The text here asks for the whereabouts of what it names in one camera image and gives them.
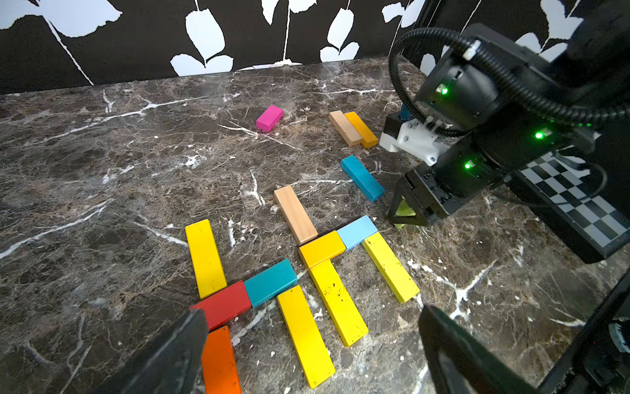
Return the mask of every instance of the orange wooden block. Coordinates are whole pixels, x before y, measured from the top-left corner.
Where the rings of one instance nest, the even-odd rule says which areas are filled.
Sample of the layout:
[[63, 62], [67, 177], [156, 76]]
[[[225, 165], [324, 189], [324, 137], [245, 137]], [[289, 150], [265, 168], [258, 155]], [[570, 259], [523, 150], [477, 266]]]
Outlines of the orange wooden block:
[[359, 145], [363, 141], [363, 137], [361, 137], [343, 112], [333, 111], [328, 114], [328, 119], [330, 119], [335, 129], [337, 129], [349, 146]]
[[360, 117], [358, 117], [356, 112], [348, 112], [346, 113], [346, 118], [352, 123], [354, 128], [361, 135], [363, 140], [361, 141], [361, 145], [364, 148], [371, 148], [372, 146], [379, 143], [378, 138], [374, 135], [374, 133], [367, 127], [367, 124]]
[[208, 334], [201, 355], [206, 394], [241, 394], [227, 326]]

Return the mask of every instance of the wooden block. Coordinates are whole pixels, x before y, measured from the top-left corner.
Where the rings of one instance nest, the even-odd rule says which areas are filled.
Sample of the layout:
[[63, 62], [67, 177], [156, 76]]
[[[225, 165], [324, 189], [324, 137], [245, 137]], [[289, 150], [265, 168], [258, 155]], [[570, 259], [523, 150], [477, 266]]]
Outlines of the wooden block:
[[345, 346], [363, 338], [367, 326], [330, 260], [309, 271]]
[[286, 258], [245, 281], [245, 289], [252, 308], [272, 299], [297, 283], [297, 276]]
[[227, 327], [208, 334], [201, 355], [206, 394], [240, 394], [236, 360]]
[[335, 129], [337, 129], [349, 146], [359, 145], [363, 141], [361, 134], [358, 133], [343, 112], [333, 111], [328, 114], [328, 119], [330, 119]]
[[336, 231], [332, 231], [318, 239], [300, 247], [300, 256], [307, 269], [315, 267], [325, 260], [338, 256], [346, 251], [346, 246]]
[[245, 285], [243, 281], [238, 281], [189, 309], [201, 309], [205, 313], [208, 330], [213, 331], [250, 308]]
[[275, 105], [270, 105], [256, 120], [256, 127], [264, 132], [270, 132], [276, 123], [282, 118], [284, 111]]
[[199, 296], [203, 299], [227, 287], [210, 221], [206, 219], [186, 226], [186, 238], [193, 260]]
[[420, 292], [418, 285], [413, 281], [409, 273], [404, 269], [398, 257], [391, 250], [380, 233], [376, 233], [363, 241], [374, 264], [392, 289], [398, 302], [405, 303]]
[[337, 230], [337, 234], [346, 245], [346, 250], [350, 250], [377, 231], [370, 217], [365, 215]]
[[280, 294], [278, 303], [306, 381], [311, 388], [315, 388], [336, 371], [302, 288], [295, 286]]
[[300, 200], [295, 195], [291, 185], [281, 187], [273, 192], [273, 198], [280, 207], [284, 219], [289, 224], [291, 233], [298, 245], [317, 238], [317, 230], [306, 214]]
[[370, 201], [376, 201], [385, 193], [383, 186], [374, 179], [372, 174], [365, 169], [363, 164], [361, 164], [354, 155], [343, 159], [341, 161], [341, 168], [346, 171], [348, 176], [357, 184], [359, 189], [361, 189]]
[[357, 132], [361, 135], [361, 145], [364, 148], [371, 148], [372, 146], [379, 143], [378, 138], [374, 135], [374, 133], [370, 130], [369, 127], [358, 117], [356, 112], [348, 112], [345, 114], [346, 118], [350, 121], [350, 123], [354, 126]]

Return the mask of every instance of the light blue wooden block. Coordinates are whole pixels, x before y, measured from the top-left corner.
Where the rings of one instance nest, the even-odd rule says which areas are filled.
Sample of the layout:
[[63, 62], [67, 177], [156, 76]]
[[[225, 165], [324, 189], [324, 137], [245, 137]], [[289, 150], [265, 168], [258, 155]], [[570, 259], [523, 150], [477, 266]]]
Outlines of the light blue wooden block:
[[341, 168], [348, 176], [357, 184], [359, 189], [367, 196], [370, 201], [376, 201], [385, 193], [385, 189], [374, 179], [372, 174], [365, 169], [363, 164], [353, 156], [348, 156], [341, 161]]
[[337, 230], [337, 234], [341, 237], [343, 244], [346, 245], [346, 250], [352, 249], [367, 237], [376, 234], [376, 232], [378, 232], [378, 229], [368, 215], [360, 217]]
[[297, 276], [291, 263], [286, 258], [273, 267], [267, 268], [260, 274], [244, 282], [245, 290], [255, 308], [265, 301], [272, 299], [297, 282]]

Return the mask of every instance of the checkerboard pattern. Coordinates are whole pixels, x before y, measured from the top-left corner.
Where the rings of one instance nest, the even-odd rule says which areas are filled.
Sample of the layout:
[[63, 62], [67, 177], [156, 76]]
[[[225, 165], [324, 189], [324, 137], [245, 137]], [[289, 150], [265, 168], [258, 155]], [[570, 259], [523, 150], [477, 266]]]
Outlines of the checkerboard pattern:
[[580, 179], [589, 174], [588, 170], [574, 170], [547, 153], [529, 163], [521, 173], [551, 202], [560, 204], [558, 207], [566, 215], [564, 219], [576, 223], [584, 238], [592, 238], [601, 248], [630, 230], [630, 220], [601, 196], [581, 201], [597, 187]]

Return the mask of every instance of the pink wooden block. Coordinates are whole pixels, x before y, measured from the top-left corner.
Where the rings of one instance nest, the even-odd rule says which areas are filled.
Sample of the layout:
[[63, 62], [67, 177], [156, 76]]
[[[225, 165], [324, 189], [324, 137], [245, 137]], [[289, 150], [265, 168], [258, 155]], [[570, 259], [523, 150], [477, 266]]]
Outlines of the pink wooden block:
[[260, 118], [256, 121], [257, 128], [263, 130], [264, 132], [270, 132], [275, 126], [276, 123], [282, 118], [284, 111], [275, 105], [270, 105]]

